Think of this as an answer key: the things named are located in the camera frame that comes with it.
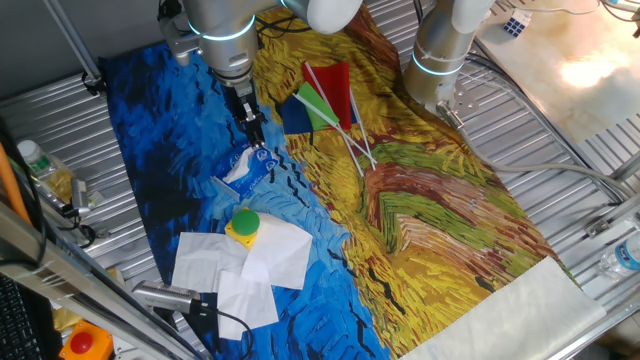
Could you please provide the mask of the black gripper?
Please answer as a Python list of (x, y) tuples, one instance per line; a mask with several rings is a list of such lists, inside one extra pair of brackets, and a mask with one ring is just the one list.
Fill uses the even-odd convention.
[(248, 141), (254, 148), (265, 145), (262, 129), (264, 116), (258, 115), (258, 105), (252, 80), (242, 81), (235, 85), (221, 86), (225, 104), (239, 130), (244, 131)]

